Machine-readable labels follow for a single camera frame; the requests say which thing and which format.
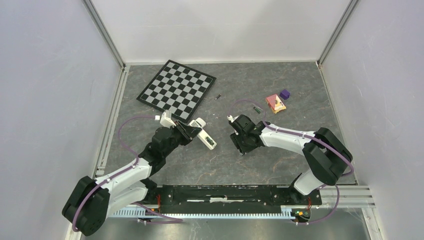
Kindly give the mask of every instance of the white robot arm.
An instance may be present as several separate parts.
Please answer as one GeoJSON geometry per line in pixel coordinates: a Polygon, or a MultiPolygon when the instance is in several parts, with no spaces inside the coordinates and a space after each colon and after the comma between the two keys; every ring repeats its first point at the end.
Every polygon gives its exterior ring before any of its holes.
{"type": "Polygon", "coordinates": [[[166,110],[151,142],[138,155],[138,158],[120,169],[92,179],[85,176],[76,184],[66,202],[62,215],[71,223],[76,216],[76,227],[84,235],[89,236],[97,231],[103,222],[113,213],[134,202],[149,196],[149,190],[156,188],[156,183],[149,179],[166,163],[166,157],[179,145],[189,144],[194,137],[210,149],[217,143],[203,130],[206,125],[201,118],[185,125],[171,120],[171,113],[166,110]],[[87,195],[91,197],[80,207],[87,195]]]}
{"type": "Polygon", "coordinates": [[[335,153],[311,141],[311,138],[323,141],[349,162],[352,161],[351,153],[329,129],[324,127],[318,131],[297,131],[269,123],[266,126],[262,121],[254,124],[245,115],[236,118],[228,116],[228,121],[235,131],[230,136],[231,140],[242,155],[258,147],[276,147],[306,158],[309,169],[300,174],[290,186],[293,189],[294,199],[300,199],[323,185],[334,186],[347,168],[347,164],[335,153]]]}

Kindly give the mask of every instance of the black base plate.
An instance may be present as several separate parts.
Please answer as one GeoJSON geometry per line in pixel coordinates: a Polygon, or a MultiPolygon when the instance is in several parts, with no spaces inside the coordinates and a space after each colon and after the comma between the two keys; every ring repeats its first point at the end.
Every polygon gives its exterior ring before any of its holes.
{"type": "MultiPolygon", "coordinates": [[[[319,190],[312,191],[299,202],[290,198],[289,186],[281,185],[163,185],[151,190],[160,195],[160,212],[164,214],[266,214],[281,213],[281,205],[321,205],[319,190]],[[239,200],[237,202],[213,201],[211,198],[239,200]]],[[[157,205],[150,198],[141,202],[157,205]]]]}

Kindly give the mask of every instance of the chessboard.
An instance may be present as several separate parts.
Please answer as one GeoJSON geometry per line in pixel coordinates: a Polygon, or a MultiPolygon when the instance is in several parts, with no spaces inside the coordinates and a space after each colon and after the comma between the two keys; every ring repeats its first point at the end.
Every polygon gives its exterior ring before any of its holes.
{"type": "Polygon", "coordinates": [[[188,123],[217,78],[169,60],[137,100],[188,123]]]}

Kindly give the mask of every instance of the small purple cube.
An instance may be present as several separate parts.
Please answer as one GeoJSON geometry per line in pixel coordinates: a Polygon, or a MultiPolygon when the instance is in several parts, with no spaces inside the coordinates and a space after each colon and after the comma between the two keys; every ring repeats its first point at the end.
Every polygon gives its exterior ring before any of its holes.
{"type": "Polygon", "coordinates": [[[282,99],[287,100],[290,97],[290,92],[284,89],[279,93],[279,96],[282,97],[282,99]]]}

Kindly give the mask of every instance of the white wall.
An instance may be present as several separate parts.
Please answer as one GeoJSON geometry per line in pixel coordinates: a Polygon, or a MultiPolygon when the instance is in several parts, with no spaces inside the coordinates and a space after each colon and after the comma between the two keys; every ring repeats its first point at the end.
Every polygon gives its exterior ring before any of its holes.
{"type": "Polygon", "coordinates": [[[323,64],[388,239],[423,239],[424,1],[360,1],[323,64]]]}
{"type": "Polygon", "coordinates": [[[60,240],[120,69],[82,1],[0,6],[0,239],[60,240]]]}
{"type": "Polygon", "coordinates": [[[349,0],[93,0],[127,63],[317,60],[349,0]]]}

